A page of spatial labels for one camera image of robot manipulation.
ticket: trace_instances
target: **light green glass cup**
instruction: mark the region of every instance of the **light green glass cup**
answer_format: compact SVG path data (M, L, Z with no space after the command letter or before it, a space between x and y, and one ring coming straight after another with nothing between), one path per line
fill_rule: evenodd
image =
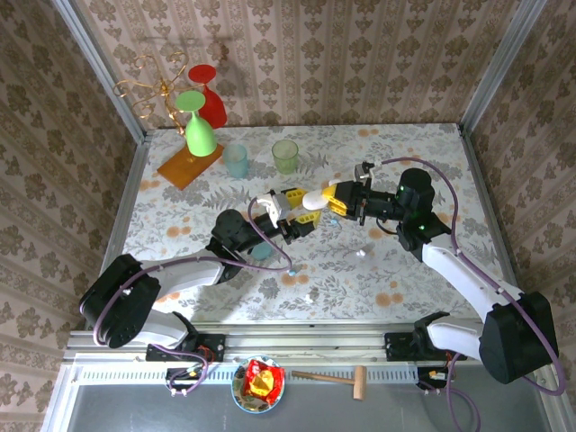
M192 114L184 134L190 153L197 157L211 155L218 145L212 126L196 113L205 103L206 97L195 91L184 92L175 101L179 111Z
M281 139L272 146L272 156L281 174L291 174L298 166L298 145L290 139Z

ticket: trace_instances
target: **golden wire rack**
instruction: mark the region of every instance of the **golden wire rack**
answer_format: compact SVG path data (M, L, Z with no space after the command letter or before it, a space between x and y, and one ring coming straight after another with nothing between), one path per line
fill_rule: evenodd
M178 69L178 72L173 79L169 81L164 79L164 77L162 76L162 70L160 69L160 65L158 64L156 58L154 56L145 54L143 56L139 56L134 59L133 61L134 66L138 69L143 69L146 65L149 65L151 62L156 67L159 79L154 84L141 83L140 81L136 81L135 79L123 79L122 81L119 81L114 85L112 91L114 92L115 95L119 97L125 97L132 93L133 89L130 88L129 85L152 89L152 94L132 104L132 111L134 112L134 114L141 119L147 119L154 112L154 108L156 106L154 103L150 102L150 100L154 99L155 97L162 96L164 98L164 106L168 113L168 117L170 117L170 119L172 119L172 122L174 122L176 129L178 130L178 133L184 136L185 124L182 124L178 119L178 114L180 113L180 111L178 111L174 106L174 103L172 102L172 95L173 93L176 92L181 93L186 92L188 90L194 90L199 87L204 87L205 84L195 84L186 87L177 87L175 81L184 73L190 58L185 52L176 51L170 54L167 57L167 59L170 63L174 64L183 62L182 66Z

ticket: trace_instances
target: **light blue glass cup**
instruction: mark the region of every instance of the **light blue glass cup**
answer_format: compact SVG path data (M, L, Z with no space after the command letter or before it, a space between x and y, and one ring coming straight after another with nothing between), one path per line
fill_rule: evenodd
M224 165L231 176L244 178L248 175L248 152L240 144L230 144L224 149Z
M252 252L250 252L250 255L256 261L264 261L272 255L272 247L264 241L259 245L254 246Z

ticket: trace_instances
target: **red snack package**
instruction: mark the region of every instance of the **red snack package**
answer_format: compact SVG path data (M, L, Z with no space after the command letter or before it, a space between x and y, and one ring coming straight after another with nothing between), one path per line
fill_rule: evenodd
M250 360L244 378L244 394L274 405L284 384L284 369Z

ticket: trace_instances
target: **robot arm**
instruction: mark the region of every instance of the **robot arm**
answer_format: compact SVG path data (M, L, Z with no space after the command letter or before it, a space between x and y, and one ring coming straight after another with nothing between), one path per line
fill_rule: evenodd
M417 168L404 171L396 193L371 189L373 164L355 168L355 181L333 184L322 191L328 207L335 213L364 225L366 217L397 221L398 240L405 250L440 273L476 310L479 319L450 317L437 312L415 323L411 345L420 358L438 350L455 351L481 360L489 373L501 383L549 365L552 360L536 334L518 311L502 295L510 294L542 330L554 352L558 346L550 304L539 292L525 294L517 287L491 274L480 263L455 251L451 230L432 212L435 191L429 174ZM495 291L467 262L498 282Z
M302 189L293 188L280 193L270 191L259 195L256 201L266 207L267 214L254 219L256 226L269 238L282 236L287 244L307 236L318 225L318 211L295 220L286 220L290 209L300 205L305 194ZM159 269L144 274L118 298L103 317L99 338L111 348L138 341L194 351L197 344L190 339L196 340L194 337L197 333L190 322L177 313L165 314L152 310L154 302L166 295L195 286L227 282L241 269L240 266L230 263L244 263L240 253L249 253L254 246L263 242L260 235L236 210L223 211L216 219L211 235L206 248L190 256L178 258L178 261L185 261L185 265L163 267L164 263L174 259L139 262L130 255L118 256L80 301L80 311L92 326L98 321L104 306L118 291L119 286L142 268L159 266Z

